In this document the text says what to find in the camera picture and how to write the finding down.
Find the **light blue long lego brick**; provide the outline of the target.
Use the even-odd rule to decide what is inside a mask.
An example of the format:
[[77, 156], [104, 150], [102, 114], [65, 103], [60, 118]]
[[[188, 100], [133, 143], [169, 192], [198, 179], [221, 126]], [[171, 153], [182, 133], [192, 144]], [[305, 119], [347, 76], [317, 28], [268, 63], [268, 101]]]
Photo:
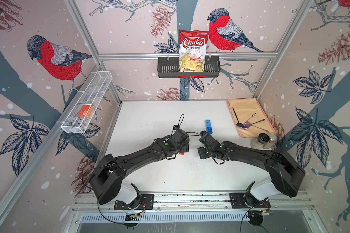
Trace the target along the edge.
[[211, 121], [209, 119], [205, 120], [206, 123], [206, 132], [208, 134], [213, 134], [213, 129], [212, 129], [212, 125], [211, 125]]

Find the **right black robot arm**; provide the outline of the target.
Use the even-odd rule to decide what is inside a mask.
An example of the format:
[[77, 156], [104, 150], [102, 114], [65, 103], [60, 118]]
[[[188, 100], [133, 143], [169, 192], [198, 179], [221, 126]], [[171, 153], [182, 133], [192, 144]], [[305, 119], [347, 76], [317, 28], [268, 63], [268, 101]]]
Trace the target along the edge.
[[199, 141], [203, 145], [198, 148], [201, 159], [237, 161], [268, 172], [269, 177], [260, 182], [253, 181], [244, 192], [243, 198], [247, 206], [256, 206], [264, 199], [278, 194], [290, 198], [297, 196], [305, 171], [288, 152], [252, 149], [230, 141], [219, 143], [205, 131], [200, 133]]

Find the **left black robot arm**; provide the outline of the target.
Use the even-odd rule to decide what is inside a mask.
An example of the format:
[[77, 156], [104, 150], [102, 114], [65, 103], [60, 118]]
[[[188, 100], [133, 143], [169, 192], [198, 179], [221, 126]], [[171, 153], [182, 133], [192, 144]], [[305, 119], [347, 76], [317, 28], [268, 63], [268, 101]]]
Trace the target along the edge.
[[142, 201], [142, 194], [134, 184], [122, 185], [126, 176], [151, 163], [172, 160], [178, 153], [188, 152], [189, 141], [189, 135], [177, 128], [170, 136], [154, 139], [150, 146], [134, 153], [118, 157], [112, 154], [104, 156], [87, 180], [98, 204], [116, 200], [130, 209], [137, 208]]

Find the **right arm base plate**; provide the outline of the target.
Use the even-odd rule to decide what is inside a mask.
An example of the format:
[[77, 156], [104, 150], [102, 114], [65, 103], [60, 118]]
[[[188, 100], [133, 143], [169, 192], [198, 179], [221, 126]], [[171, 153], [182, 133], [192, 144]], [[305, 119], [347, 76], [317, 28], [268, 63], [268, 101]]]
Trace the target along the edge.
[[245, 209], [245, 208], [271, 208], [269, 199], [266, 198], [262, 201], [257, 200], [250, 194], [243, 192], [229, 193], [229, 202], [232, 209]]

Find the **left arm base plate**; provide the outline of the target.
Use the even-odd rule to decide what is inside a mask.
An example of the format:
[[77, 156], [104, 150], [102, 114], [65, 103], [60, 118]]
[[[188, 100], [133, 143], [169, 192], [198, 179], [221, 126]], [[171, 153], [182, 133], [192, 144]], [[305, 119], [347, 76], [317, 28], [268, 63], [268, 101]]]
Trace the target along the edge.
[[141, 194], [131, 204], [116, 201], [114, 210], [152, 210], [154, 206], [154, 194]]

